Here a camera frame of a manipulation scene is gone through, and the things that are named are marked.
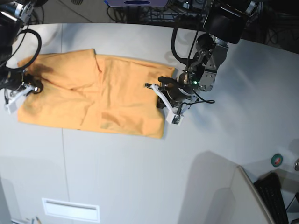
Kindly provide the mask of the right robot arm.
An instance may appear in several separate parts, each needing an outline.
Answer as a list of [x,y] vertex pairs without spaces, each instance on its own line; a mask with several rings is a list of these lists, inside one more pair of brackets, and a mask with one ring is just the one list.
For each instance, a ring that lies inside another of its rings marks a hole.
[[[44,4],[43,0],[2,0],[0,2],[0,89],[4,91],[4,108],[12,114],[17,111],[16,101],[29,94],[39,94],[43,84],[27,72],[27,68],[37,59],[42,47],[40,35],[29,28],[31,14],[35,7]],[[12,50],[19,35],[32,34],[37,38],[37,49],[32,58],[18,68],[7,67],[14,56]]]

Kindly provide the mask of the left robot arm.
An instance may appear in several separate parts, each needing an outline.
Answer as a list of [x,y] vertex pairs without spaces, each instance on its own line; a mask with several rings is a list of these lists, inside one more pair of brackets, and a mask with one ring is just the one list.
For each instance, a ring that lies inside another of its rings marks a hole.
[[187,58],[179,57],[176,52],[179,25],[174,27],[171,51],[185,69],[177,78],[159,77],[160,84],[145,84],[157,94],[157,107],[168,109],[168,123],[180,125],[184,112],[194,104],[215,103],[199,94],[212,90],[217,71],[227,57],[228,44],[239,42],[256,7],[256,0],[213,0],[203,22],[205,32],[196,34],[192,42],[191,48],[196,49],[196,53]]

